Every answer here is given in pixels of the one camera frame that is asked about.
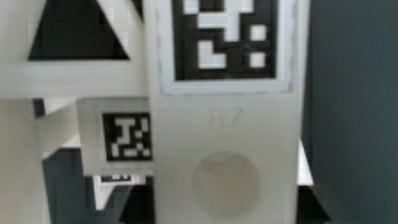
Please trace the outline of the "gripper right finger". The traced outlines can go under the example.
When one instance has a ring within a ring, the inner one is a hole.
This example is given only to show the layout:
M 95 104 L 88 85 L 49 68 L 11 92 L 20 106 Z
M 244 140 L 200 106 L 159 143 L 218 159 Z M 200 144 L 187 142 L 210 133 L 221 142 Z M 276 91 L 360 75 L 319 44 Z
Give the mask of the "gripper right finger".
M 338 200 L 324 186 L 301 186 L 296 224 L 344 224 Z

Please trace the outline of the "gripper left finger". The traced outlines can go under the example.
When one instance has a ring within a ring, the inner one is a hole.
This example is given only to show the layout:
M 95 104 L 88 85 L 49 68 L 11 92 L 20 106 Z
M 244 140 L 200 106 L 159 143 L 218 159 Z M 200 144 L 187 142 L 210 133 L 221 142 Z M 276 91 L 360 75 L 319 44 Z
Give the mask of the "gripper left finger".
M 120 186 L 113 191 L 97 224 L 157 224 L 155 217 L 154 187 Z

